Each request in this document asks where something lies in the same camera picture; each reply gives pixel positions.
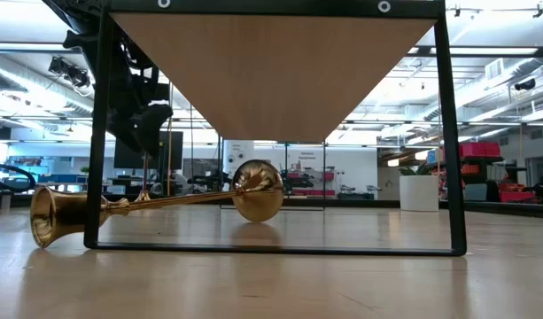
white planter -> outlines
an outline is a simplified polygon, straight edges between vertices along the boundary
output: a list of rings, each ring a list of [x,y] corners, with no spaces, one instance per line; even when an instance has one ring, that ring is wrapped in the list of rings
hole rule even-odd
[[[438,211],[438,178],[431,175],[402,176],[399,179],[401,209],[416,212]]]

horn bell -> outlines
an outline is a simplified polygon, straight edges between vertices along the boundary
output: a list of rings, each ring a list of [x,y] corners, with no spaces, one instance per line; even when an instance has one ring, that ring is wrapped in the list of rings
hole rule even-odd
[[[31,201],[31,230],[41,247],[68,234],[83,232],[88,214],[86,193],[67,193],[39,187]],[[107,219],[100,212],[100,226]]]

air duct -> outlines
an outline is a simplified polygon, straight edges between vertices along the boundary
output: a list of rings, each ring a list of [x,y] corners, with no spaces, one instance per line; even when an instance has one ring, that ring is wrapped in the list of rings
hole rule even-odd
[[[498,59],[486,67],[485,74],[478,76],[455,92],[456,108],[485,97],[492,93],[491,89],[498,88],[501,84],[521,81],[522,78],[542,66],[543,58],[528,58],[523,61],[519,58]],[[496,76],[490,74],[490,68],[495,68]],[[426,109],[422,117],[424,121],[432,121],[440,115],[438,100],[427,105]]]
[[[71,103],[92,112],[94,102],[91,99],[83,97],[72,89],[49,80],[2,55],[0,55],[0,74],[10,81],[27,88],[30,92],[44,94],[43,99],[65,99],[66,103]]]

fluorescent light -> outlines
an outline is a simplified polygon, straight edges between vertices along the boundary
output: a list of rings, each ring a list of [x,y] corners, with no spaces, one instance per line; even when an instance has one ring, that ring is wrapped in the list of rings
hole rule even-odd
[[[519,126],[521,123],[517,122],[468,122],[468,125],[477,125],[477,126]]]
[[[469,141],[472,138],[474,138],[474,137],[473,136],[458,136],[458,143]]]
[[[397,167],[398,165],[399,165],[398,159],[392,159],[392,160],[387,161],[388,167]]]
[[[344,121],[343,124],[352,125],[352,124],[405,124],[405,121],[362,121],[362,120],[349,120]]]
[[[62,43],[0,43],[0,50],[70,51]]]
[[[436,148],[436,145],[407,145],[405,148],[408,149],[422,149],[422,150],[432,150],[433,148]]]
[[[15,121],[60,121],[60,118],[58,116],[9,116],[9,119],[7,120],[15,120]]]
[[[422,143],[424,141],[426,141],[426,138],[424,138],[423,136],[419,136],[419,137],[411,138],[410,140],[408,140],[407,144],[417,144],[417,143]]]
[[[437,126],[438,122],[433,121],[413,121],[411,122],[413,125],[421,125],[421,126]]]
[[[322,144],[288,144],[288,145],[289,147],[323,147]]]
[[[24,126],[26,128],[44,130],[44,127],[42,127],[41,125],[39,125],[39,124],[37,124],[35,122],[32,122],[32,121],[24,121],[24,120],[12,121],[12,120],[7,120],[7,119],[2,119],[2,121],[6,121],[6,122],[11,123],[11,124],[21,125],[21,126]]]
[[[535,54],[538,48],[450,48],[450,54],[459,55],[517,55]]]
[[[19,140],[0,140],[0,144],[8,144],[8,143],[15,143]]]
[[[531,113],[529,115],[525,115],[522,118],[523,121],[535,121],[535,120],[540,120],[540,119],[543,119],[543,110]]]
[[[528,126],[543,126],[543,122],[529,122],[526,123]]]
[[[360,149],[360,148],[369,148],[367,145],[355,145],[355,144],[328,144],[326,147],[340,147],[340,148],[349,148],[349,149]]]
[[[277,141],[253,141],[255,144],[273,145],[277,144]]]
[[[68,140],[19,140],[9,143],[37,143],[37,144],[90,144],[90,141],[68,141]],[[106,144],[114,144],[115,141],[105,141]]]
[[[484,133],[479,137],[490,137],[490,136],[498,135],[499,133],[505,132],[507,130],[508,128],[500,128],[500,129],[493,130],[491,132]]]
[[[429,157],[429,151],[418,152],[415,154],[415,160],[427,160]]]

wooden panel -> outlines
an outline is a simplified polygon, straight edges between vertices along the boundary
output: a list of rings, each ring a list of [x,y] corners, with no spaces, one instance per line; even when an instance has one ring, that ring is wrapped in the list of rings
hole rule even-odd
[[[291,141],[326,138],[434,23],[113,17],[224,138]]]

